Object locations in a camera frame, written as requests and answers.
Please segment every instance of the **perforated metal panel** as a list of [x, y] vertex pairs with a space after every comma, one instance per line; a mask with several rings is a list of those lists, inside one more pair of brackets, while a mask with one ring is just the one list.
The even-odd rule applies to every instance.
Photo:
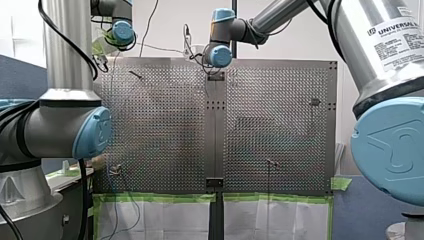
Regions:
[[336, 68], [304, 61], [233, 65], [227, 79], [225, 191], [330, 190]]
[[[205, 191], [203, 79], [193, 64], [170, 59], [118, 59], [102, 76], [114, 131], [105, 156], [123, 168], [110, 176], [116, 191]], [[111, 191], [106, 171], [96, 180], [96, 191]]]
[[[114, 191], [204, 193], [223, 177], [226, 192], [328, 194], [336, 67], [235, 60], [207, 82], [183, 59], [118, 58], [97, 86], [113, 117], [105, 157], [123, 168]], [[112, 191], [106, 170], [94, 188]]]

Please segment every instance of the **white wall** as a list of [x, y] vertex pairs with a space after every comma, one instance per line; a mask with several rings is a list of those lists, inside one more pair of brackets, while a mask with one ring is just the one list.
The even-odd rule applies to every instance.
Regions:
[[0, 6], [0, 54], [45, 66], [37, 0], [0, 0]]
[[[42, 22], [37, 11], [38, 0], [0, 0], [0, 54], [18, 58], [39, 66], [45, 66]], [[144, 35], [147, 20], [156, 0], [134, 1], [134, 27], [138, 42]], [[251, 18], [272, 0], [240, 0], [239, 17]], [[419, 22], [424, 26], [424, 18], [418, 13], [424, 9], [420, 0], [406, 0]], [[183, 48], [182, 27], [189, 24], [193, 44], [206, 44], [212, 12], [215, 8], [231, 7], [231, 0], [159, 0], [158, 9], [152, 19], [145, 43], [162, 48], [181, 50]], [[138, 56], [140, 46], [123, 56]], [[180, 57], [173, 52], [144, 48], [144, 57]], [[359, 173], [353, 163], [349, 148], [350, 135], [356, 122], [352, 106], [358, 92], [340, 57], [334, 51], [326, 26], [306, 10], [293, 19], [291, 25], [281, 34], [273, 36], [268, 43], [256, 50], [247, 44], [238, 45], [239, 58], [256, 59], [298, 59], [298, 60], [337, 60], [338, 111], [336, 141], [348, 146], [341, 162], [342, 173]]]

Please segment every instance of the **wire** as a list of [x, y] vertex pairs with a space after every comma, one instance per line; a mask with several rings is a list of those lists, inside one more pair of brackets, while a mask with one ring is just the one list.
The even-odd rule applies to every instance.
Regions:
[[284, 30], [286, 30], [290, 26], [292, 21], [293, 21], [293, 18], [291, 18], [281, 30], [278, 30], [277, 32], [269, 33], [267, 35], [268, 36], [274, 36], [274, 35], [280, 34], [281, 32], [283, 32]]
[[325, 18], [324, 15], [318, 10], [317, 6], [315, 6], [315, 3], [312, 0], [306, 0], [306, 2], [309, 4], [309, 7], [312, 9], [312, 11], [314, 11], [317, 17], [321, 19], [321, 21], [323, 21], [325, 24], [327, 24], [327, 18]]
[[[333, 9], [334, 9], [335, 3], [336, 3], [336, 0], [331, 0], [330, 4], [328, 5], [327, 26], [328, 26], [328, 31], [330, 32], [330, 37], [331, 37], [331, 41], [333, 42], [334, 48], [336, 49], [340, 57], [343, 59], [343, 61], [345, 61], [343, 53], [342, 53], [342, 49], [340, 48], [339, 41], [337, 40], [336, 33], [334, 31], [334, 26], [333, 26]], [[337, 20], [337, 16], [338, 16], [338, 11], [336, 9], [336, 12], [334, 13], [335, 20]]]
[[62, 37], [62, 39], [65, 40], [65, 42], [67, 42], [87, 62], [87, 64], [90, 66], [91, 74], [93, 75], [93, 80], [96, 80], [99, 75], [96, 64], [94, 64], [91, 58], [87, 56], [87, 54], [85, 54], [85, 52], [81, 50], [72, 40], [66, 37], [53, 23], [53, 21], [46, 14], [46, 12], [44, 12], [42, 0], [38, 1], [38, 12], [40, 13], [41, 18], [43, 18], [44, 22], [60, 37]]
[[95, 57], [93, 57], [93, 61], [96, 63], [96, 65], [97, 65], [97, 67], [99, 68], [99, 70], [102, 72], [102, 73], [108, 73], [109, 72], [109, 67], [107, 66], [107, 64], [106, 63], [103, 63], [103, 67], [105, 68], [105, 69], [102, 69], [101, 67], [100, 67], [100, 63], [99, 62], [97, 62], [97, 60], [96, 60], [96, 58]]
[[[28, 101], [28, 102], [20, 103], [6, 110], [3, 110], [0, 114], [0, 121], [3, 121], [3, 120], [5, 121], [0, 125], [0, 135], [1, 135], [1, 132], [6, 128], [6, 126], [11, 121], [13, 121], [13, 119], [15, 119], [21, 114], [27, 114], [35, 106], [35, 103], [38, 103], [38, 101]], [[19, 228], [15, 225], [13, 220], [9, 217], [9, 215], [6, 213], [6, 211], [1, 205], [0, 205], [0, 215], [7, 222], [7, 225], [9, 225], [9, 227], [13, 231], [13, 234], [15, 235], [16, 239], [22, 240], [23, 237], [21, 232], [19, 231]]]
[[106, 238], [109, 238], [109, 240], [111, 240], [114, 236], [115, 236], [115, 234], [116, 234], [116, 230], [118, 229], [118, 221], [119, 221], [119, 216], [118, 216], [118, 207], [117, 207], [117, 200], [118, 200], [118, 197], [117, 197], [117, 194], [116, 194], [116, 191], [115, 191], [115, 188], [114, 188], [114, 186], [113, 186], [113, 183], [112, 183], [112, 180], [110, 179], [110, 175], [109, 175], [109, 170], [110, 168], [109, 168], [109, 163], [107, 162], [106, 163], [106, 170], [107, 170], [107, 179], [108, 179], [108, 182], [109, 182], [109, 185], [110, 185], [110, 188], [111, 188], [111, 190], [112, 190], [112, 192], [114, 193], [114, 195], [115, 195], [115, 202], [114, 202], [114, 209], [115, 209], [115, 226], [114, 226], [114, 228], [113, 228], [113, 231], [112, 231], [112, 234], [110, 234], [110, 235], [108, 235], [108, 236], [104, 236], [104, 237], [102, 237], [100, 240], [103, 240], [103, 239], [106, 239]]
[[19, 231], [19, 228], [15, 225], [15, 223], [12, 221], [12, 219], [7, 215], [4, 208], [0, 205], [0, 215], [3, 217], [3, 219], [7, 222], [7, 225], [12, 229], [13, 234], [15, 235], [16, 239], [23, 240], [21, 232]]
[[[205, 56], [206, 56], [206, 49], [209, 47], [209, 44], [205, 46], [205, 48], [203, 49], [203, 53], [199, 54], [197, 53], [196, 55], [194, 55], [193, 51], [191, 50], [191, 46], [187, 41], [187, 33], [190, 32], [190, 28], [188, 26], [188, 24], [184, 24], [183, 27], [183, 35], [184, 35], [184, 41], [185, 44], [188, 46], [188, 49], [190, 51], [191, 56], [189, 57], [190, 59], [194, 59], [196, 61], [196, 63], [202, 67], [203, 72], [208, 75], [208, 76], [213, 76], [218, 74], [221, 71], [221, 68], [219, 68], [216, 72], [212, 73], [212, 69], [214, 68], [213, 66], [209, 66], [208, 64], [205, 64]], [[199, 60], [197, 60], [197, 56], [201, 56], [202, 57], [202, 62], [199, 62]]]
[[[109, 181], [110, 181], [110, 183], [109, 184], [111, 184], [111, 186], [112, 186], [112, 180], [110, 179], [110, 172], [111, 172], [111, 170], [108, 170], [108, 179], [109, 179]], [[106, 238], [109, 238], [109, 240], [110, 239], [112, 239], [116, 234], [119, 234], [119, 233], [121, 233], [121, 232], [127, 232], [127, 231], [130, 231], [130, 230], [132, 230], [132, 229], [134, 229], [137, 225], [138, 225], [138, 223], [140, 222], [140, 220], [141, 220], [141, 209], [140, 209], [140, 206], [138, 205], [138, 203], [134, 200], [134, 197], [133, 197], [133, 195], [132, 195], [132, 189], [129, 189], [129, 187], [128, 187], [128, 184], [127, 184], [127, 180], [126, 180], [126, 178], [125, 178], [125, 176], [124, 176], [124, 172], [121, 170], [121, 172], [120, 173], [113, 173], [113, 175], [115, 176], [115, 175], [120, 175], [121, 177], [122, 177], [122, 181], [124, 182], [124, 185], [125, 185], [125, 188], [126, 188], [126, 192], [128, 193], [128, 195], [130, 196], [130, 199], [131, 199], [131, 202], [132, 202], [132, 204], [137, 208], [137, 220], [134, 222], [134, 224], [131, 226], [131, 227], [129, 227], [129, 228], [124, 228], [124, 229], [121, 229], [121, 230], [119, 230], [119, 231], [117, 231], [117, 228], [118, 228], [118, 222], [119, 222], [119, 217], [118, 217], [118, 210], [117, 210], [117, 207], [116, 207], [116, 191], [115, 190], [112, 190], [114, 193], [115, 193], [115, 203], [114, 203], [114, 206], [115, 206], [115, 219], [116, 219], [116, 222], [115, 222], [115, 227], [114, 227], [114, 231], [112, 232], [112, 234], [110, 234], [110, 235], [107, 235], [107, 236], [104, 236], [104, 237], [102, 237], [100, 240], [103, 240], [103, 239], [106, 239]]]
[[84, 240], [85, 230], [87, 227], [87, 218], [88, 218], [88, 182], [87, 182], [87, 170], [85, 168], [84, 159], [78, 159], [78, 164], [81, 172], [81, 182], [82, 182], [82, 217], [81, 217], [81, 226], [80, 232], [78, 234], [78, 240]]
[[155, 47], [153, 45], [149, 45], [149, 44], [144, 44], [145, 47], [148, 48], [152, 48], [152, 49], [156, 49], [156, 50], [160, 50], [160, 51], [167, 51], [167, 52], [176, 52], [176, 53], [181, 53], [183, 54], [183, 51], [180, 50], [176, 50], [176, 49], [169, 49], [169, 48], [161, 48], [161, 47]]
[[281, 29], [281, 30], [279, 30], [279, 31], [277, 31], [277, 32], [274, 32], [274, 33], [261, 33], [261, 32], [258, 32], [254, 27], [253, 27], [253, 25], [252, 25], [252, 21], [253, 21], [253, 19], [250, 19], [249, 21], [244, 21], [246, 24], [247, 24], [247, 26], [248, 26], [248, 28], [250, 29], [250, 31], [253, 31], [257, 36], [259, 36], [259, 37], [262, 37], [262, 38], [266, 38], [266, 37], [269, 37], [269, 36], [274, 36], [274, 35], [277, 35], [277, 34], [279, 34], [279, 33], [281, 33], [282, 31], [284, 31], [284, 30], [286, 30], [288, 27], [289, 27], [289, 25], [290, 25], [290, 23], [293, 21], [293, 19], [290, 19], [288, 22], [287, 22], [287, 24]]
[[141, 55], [143, 54], [144, 41], [146, 40], [147, 34], [149, 33], [150, 22], [152, 21], [153, 15], [155, 14], [156, 9], [158, 8], [158, 5], [159, 5], [159, 0], [156, 0], [155, 7], [153, 8], [152, 14], [150, 14], [149, 20], [147, 21], [146, 32], [144, 33], [143, 40], [141, 41], [141, 49], [140, 49], [139, 57], [141, 57]]

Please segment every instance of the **black cable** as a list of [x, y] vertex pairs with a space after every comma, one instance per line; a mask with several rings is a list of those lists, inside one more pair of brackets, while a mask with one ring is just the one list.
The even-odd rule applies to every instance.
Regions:
[[21, 114], [29, 113], [29, 111], [32, 111], [34, 107], [37, 107], [37, 105], [38, 101], [29, 101], [23, 104], [12, 106], [11, 109], [7, 112], [2, 112], [2, 114], [0, 115], [0, 121], [4, 120], [4, 122], [0, 124], [0, 134], [1, 132], [3, 132], [6, 126], [11, 123], [15, 118], [17, 118]]
[[78, 234], [78, 240], [84, 240], [85, 230], [87, 227], [88, 219], [88, 183], [87, 183], [87, 171], [85, 168], [84, 159], [78, 159], [78, 164], [81, 171], [81, 183], [82, 183], [82, 217], [80, 232]]
[[[340, 57], [343, 59], [343, 61], [345, 61], [343, 53], [342, 53], [342, 49], [340, 48], [339, 42], [336, 37], [336, 33], [334, 31], [334, 26], [333, 26], [333, 10], [334, 10], [335, 3], [336, 3], [336, 0], [331, 0], [330, 4], [328, 5], [327, 26], [328, 26], [328, 31], [330, 32], [330, 37], [331, 37], [331, 41], [333, 42], [334, 48], [336, 49]], [[334, 13], [335, 20], [337, 20], [337, 16], [338, 16], [338, 7], [336, 9], [336, 12]]]
[[[188, 41], [187, 41], [187, 38], [186, 38], [188, 32], [190, 32], [190, 28], [189, 28], [188, 24], [184, 24], [184, 28], [183, 28], [184, 41], [185, 41], [185, 44], [188, 46], [188, 49], [189, 49], [190, 54], [191, 54], [189, 59], [190, 60], [194, 59], [196, 61], [196, 63], [199, 66], [202, 67], [202, 70], [203, 70], [203, 72], [205, 72], [206, 75], [213, 76], [213, 75], [218, 74], [221, 71], [221, 68], [219, 68], [216, 72], [212, 73], [212, 70], [213, 70], [214, 67], [213, 66], [211, 67], [211, 66], [205, 64], [205, 61], [204, 61], [205, 56], [206, 56], [206, 49], [208, 48], [209, 44], [205, 46], [202, 54], [197, 53], [196, 55], [194, 55], [193, 51], [191, 50], [191, 46], [188, 44]], [[202, 57], [202, 62], [199, 62], [199, 60], [197, 60], [197, 56]]]
[[91, 73], [93, 75], [93, 80], [96, 80], [99, 72], [97, 70], [96, 64], [91, 61], [91, 58], [85, 54], [83, 50], [81, 50], [72, 40], [70, 40], [68, 37], [66, 37], [59, 28], [53, 23], [53, 21], [50, 19], [50, 17], [44, 12], [43, 9], [43, 3], [41, 0], [38, 1], [38, 12], [41, 15], [41, 18], [43, 18], [44, 22], [53, 30], [55, 31], [60, 37], [62, 37], [65, 42], [67, 42], [90, 66]]
[[150, 14], [149, 20], [147, 21], [147, 28], [146, 28], [146, 32], [144, 33], [143, 40], [141, 41], [141, 49], [140, 49], [140, 54], [138, 57], [141, 57], [141, 55], [143, 54], [144, 41], [146, 40], [147, 34], [149, 33], [150, 22], [152, 21], [153, 15], [155, 14], [156, 9], [158, 8], [158, 5], [159, 5], [159, 0], [156, 0], [155, 7], [153, 8], [152, 14]]
[[315, 3], [312, 0], [306, 0], [306, 2], [309, 4], [309, 7], [312, 9], [312, 11], [314, 11], [317, 17], [325, 24], [327, 24], [327, 18], [325, 18], [324, 15], [318, 10], [317, 6], [315, 6]]
[[21, 232], [19, 231], [19, 228], [16, 227], [15, 223], [10, 219], [9, 215], [7, 215], [4, 208], [0, 205], [0, 215], [3, 217], [3, 219], [7, 222], [7, 225], [12, 229], [13, 234], [15, 234], [16, 239], [23, 240]]
[[[33, 101], [28, 101], [28, 102], [14, 105], [6, 110], [3, 110], [0, 113], [0, 122], [3, 120], [5, 120], [5, 122], [3, 122], [0, 125], [0, 134], [13, 119], [15, 119], [17, 116], [19, 116], [23, 112], [27, 113], [28, 109], [30, 109], [31, 106], [33, 106], [33, 103], [34, 103]], [[13, 231], [16, 239], [23, 240], [22, 234], [19, 231], [18, 227], [15, 225], [13, 220], [9, 217], [9, 215], [6, 213], [6, 211], [1, 205], [0, 205], [0, 215], [7, 222], [7, 225], [9, 225], [10, 229]]]

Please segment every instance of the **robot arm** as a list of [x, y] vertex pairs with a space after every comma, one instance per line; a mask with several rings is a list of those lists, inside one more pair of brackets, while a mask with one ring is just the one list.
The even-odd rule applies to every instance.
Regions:
[[[402, 0], [319, 2], [331, 16], [328, 24], [360, 94], [351, 140], [356, 165], [379, 189], [424, 206], [419, 190], [424, 185], [424, 98], [401, 97], [424, 88], [420, 26]], [[228, 66], [231, 41], [265, 44], [271, 32], [307, 6], [305, 0], [276, 0], [249, 21], [217, 9], [205, 60], [214, 67]]]
[[127, 0], [91, 0], [91, 15], [112, 18], [111, 33], [118, 45], [134, 41], [132, 3]]

